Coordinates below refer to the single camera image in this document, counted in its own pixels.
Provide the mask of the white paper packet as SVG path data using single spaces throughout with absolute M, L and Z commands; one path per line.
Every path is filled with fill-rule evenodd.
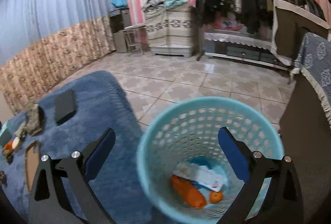
M 209 169 L 205 165 L 198 165 L 187 161 L 180 162 L 173 171 L 173 175 L 193 181 L 209 190 L 219 192 L 224 184 L 223 176 Z

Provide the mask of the small orange tangerine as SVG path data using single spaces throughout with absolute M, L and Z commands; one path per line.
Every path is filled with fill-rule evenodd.
M 215 192 L 211 191 L 209 196 L 209 201 L 211 204 L 219 203 L 223 199 L 223 193 L 222 191 Z

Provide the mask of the orange snack bag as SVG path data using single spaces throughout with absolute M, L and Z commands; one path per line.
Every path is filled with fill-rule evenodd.
M 170 177 L 170 182 L 177 194 L 189 206 L 200 210 L 207 205 L 206 198 L 189 180 L 172 175 Z

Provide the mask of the patterned beige snack bag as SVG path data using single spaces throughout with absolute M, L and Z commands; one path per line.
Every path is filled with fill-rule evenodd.
M 26 110 L 26 132 L 31 135 L 37 135 L 43 130 L 44 111 L 36 102 L 31 102 Z

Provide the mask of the blue plastic bag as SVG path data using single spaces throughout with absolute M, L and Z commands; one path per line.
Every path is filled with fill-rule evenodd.
M 223 177 L 223 185 L 221 187 L 221 190 L 224 190 L 227 184 L 227 175 L 225 174 L 225 170 L 221 165 L 219 165 L 219 162 L 212 159 L 212 158 L 206 158 L 205 156 L 199 156 L 194 157 L 188 160 L 189 163 L 194 163 L 199 166 L 206 166 L 209 170 L 213 170 L 216 174 L 219 174 Z

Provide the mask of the brown wrapper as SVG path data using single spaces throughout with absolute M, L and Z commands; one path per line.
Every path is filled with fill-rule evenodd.
M 7 176 L 4 171 L 0 171 L 0 183 L 1 185 L 6 186 L 7 185 Z

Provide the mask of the brown phone case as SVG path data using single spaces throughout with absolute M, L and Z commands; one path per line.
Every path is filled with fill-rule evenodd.
M 40 161 L 40 143 L 34 141 L 25 151 L 25 179 L 28 192 L 31 192 L 36 170 Z

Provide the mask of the beige folded cloth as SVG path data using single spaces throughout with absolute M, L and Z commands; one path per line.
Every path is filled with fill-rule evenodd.
M 12 149 L 18 150 L 26 135 L 26 121 L 22 122 L 17 131 L 15 131 L 15 138 L 12 141 Z

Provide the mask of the teal tissue box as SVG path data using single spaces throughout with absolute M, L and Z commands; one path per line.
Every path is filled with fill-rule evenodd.
M 12 133 L 11 133 L 11 127 L 10 123 L 6 121 L 2 127 L 0 132 L 0 145 L 4 147 L 11 139 Z

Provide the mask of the low tv stand with lace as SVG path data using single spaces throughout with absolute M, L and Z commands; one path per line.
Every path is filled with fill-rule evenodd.
M 203 34 L 201 48 L 207 57 L 224 58 L 285 71 L 289 69 L 289 65 L 282 62 L 283 58 L 277 55 L 271 41 L 252 35 L 206 31 Z

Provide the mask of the small metal table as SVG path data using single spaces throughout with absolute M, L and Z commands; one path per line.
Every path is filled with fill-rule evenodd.
M 126 41 L 128 53 L 133 54 L 135 52 L 140 52 L 141 54 L 144 54 L 141 33 L 145 29 L 145 23 L 132 25 L 124 28 L 124 38 Z

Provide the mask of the covered storage cabinet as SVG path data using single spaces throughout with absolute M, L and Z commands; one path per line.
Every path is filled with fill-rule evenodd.
M 198 28 L 187 4 L 144 12 L 148 46 L 153 54 L 191 57 L 198 46 Z

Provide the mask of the grey water dispenser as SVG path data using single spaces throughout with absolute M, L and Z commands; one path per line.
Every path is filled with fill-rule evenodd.
M 108 17 L 116 52 L 127 53 L 128 48 L 125 41 L 124 29 L 132 25 L 129 8 L 117 8 L 110 11 Z

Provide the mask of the blue and floral curtain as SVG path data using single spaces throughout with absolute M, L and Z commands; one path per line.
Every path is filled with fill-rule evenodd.
M 111 0 L 1 0 L 1 92 L 13 113 L 115 51 Z

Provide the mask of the clothes rack with garments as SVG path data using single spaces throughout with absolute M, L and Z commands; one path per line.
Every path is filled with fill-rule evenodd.
M 326 21 L 316 0 L 284 0 Z M 272 41 L 273 0 L 188 0 L 200 24 L 200 50 L 206 31 L 252 35 Z

